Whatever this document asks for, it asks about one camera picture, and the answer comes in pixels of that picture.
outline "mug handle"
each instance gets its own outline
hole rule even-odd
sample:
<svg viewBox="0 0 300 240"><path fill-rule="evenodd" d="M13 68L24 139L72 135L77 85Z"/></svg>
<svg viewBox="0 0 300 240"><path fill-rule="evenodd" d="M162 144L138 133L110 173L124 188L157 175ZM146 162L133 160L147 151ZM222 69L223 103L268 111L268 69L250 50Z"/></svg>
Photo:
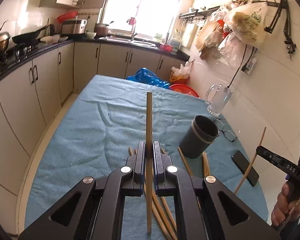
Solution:
<svg viewBox="0 0 300 240"><path fill-rule="evenodd" d="M213 85L208 89L208 91L207 91L207 93L206 93L206 104L210 104L210 101L208 101L208 96L209 96L210 92L211 92L214 88L216 88L216 84L213 84Z"/></svg>

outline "smartphone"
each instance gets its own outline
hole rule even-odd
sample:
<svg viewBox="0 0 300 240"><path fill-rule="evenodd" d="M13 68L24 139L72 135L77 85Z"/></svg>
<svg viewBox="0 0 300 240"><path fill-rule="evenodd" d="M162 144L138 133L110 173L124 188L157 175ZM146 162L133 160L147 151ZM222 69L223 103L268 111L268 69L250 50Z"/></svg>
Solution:
<svg viewBox="0 0 300 240"><path fill-rule="evenodd" d="M242 174L244 174L250 164L247 158L240 151L236 151L235 154L232 156L232 160L235 163L235 165L238 166ZM256 172L256 170L253 167L251 168L247 176L247 179L253 187L257 184L259 179L259 174Z"/></svg>

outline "triangular cutout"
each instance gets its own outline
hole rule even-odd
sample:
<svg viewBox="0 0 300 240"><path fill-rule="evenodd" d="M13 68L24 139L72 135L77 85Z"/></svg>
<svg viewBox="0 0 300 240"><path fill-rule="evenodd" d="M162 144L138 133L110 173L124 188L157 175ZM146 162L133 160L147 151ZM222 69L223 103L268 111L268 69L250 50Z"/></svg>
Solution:
<svg viewBox="0 0 300 240"><path fill-rule="evenodd" d="M51 220L63 226L68 226L74 210L80 199L80 192L75 193L62 207L60 207L52 216Z"/></svg>
<svg viewBox="0 0 300 240"><path fill-rule="evenodd" d="M223 191L218 192L221 204L226 212L230 225L235 226L248 219L248 214L244 212L231 198Z"/></svg>

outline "black cable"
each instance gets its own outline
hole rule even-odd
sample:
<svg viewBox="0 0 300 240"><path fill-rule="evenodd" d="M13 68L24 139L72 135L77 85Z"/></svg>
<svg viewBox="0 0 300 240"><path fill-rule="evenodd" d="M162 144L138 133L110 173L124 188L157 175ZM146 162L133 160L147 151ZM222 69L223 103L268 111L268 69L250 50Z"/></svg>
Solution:
<svg viewBox="0 0 300 240"><path fill-rule="evenodd" d="M245 71L246 70L246 68L247 68L247 64L249 63L249 61L250 61L250 59L251 59L251 57L252 57L252 55L253 55L253 50L254 50L254 47L252 47L252 51L251 51L251 54L250 54L250 57L249 57L249 59L248 59L248 61L242 66L242 71Z"/></svg>
<svg viewBox="0 0 300 240"><path fill-rule="evenodd" d="M241 67L241 64L242 64L242 62L243 62L244 55L246 55L246 50L247 50L247 44L246 44L246 48L244 49L244 53L243 53L243 57L242 57L241 63L240 63L240 65L239 65L239 67L238 67L236 73L234 74L234 76L233 76L233 78L232 78L232 80L231 80L229 86L227 86L227 88L230 88L230 86L231 86L231 84L232 84L232 82L233 82L235 76L237 75L237 73L238 73L238 71L239 71L239 69L240 69L240 67Z"/></svg>

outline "window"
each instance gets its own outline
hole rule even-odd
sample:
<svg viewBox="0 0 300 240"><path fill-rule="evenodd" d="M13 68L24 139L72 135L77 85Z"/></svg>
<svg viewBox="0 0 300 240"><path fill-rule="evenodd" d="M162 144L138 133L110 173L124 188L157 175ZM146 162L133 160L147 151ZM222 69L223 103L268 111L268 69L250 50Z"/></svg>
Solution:
<svg viewBox="0 0 300 240"><path fill-rule="evenodd" d="M137 20L135 32L154 37L163 37L169 31L171 22L178 11L179 0L108 0L102 23L111 21L111 29L132 32L127 20Z"/></svg>

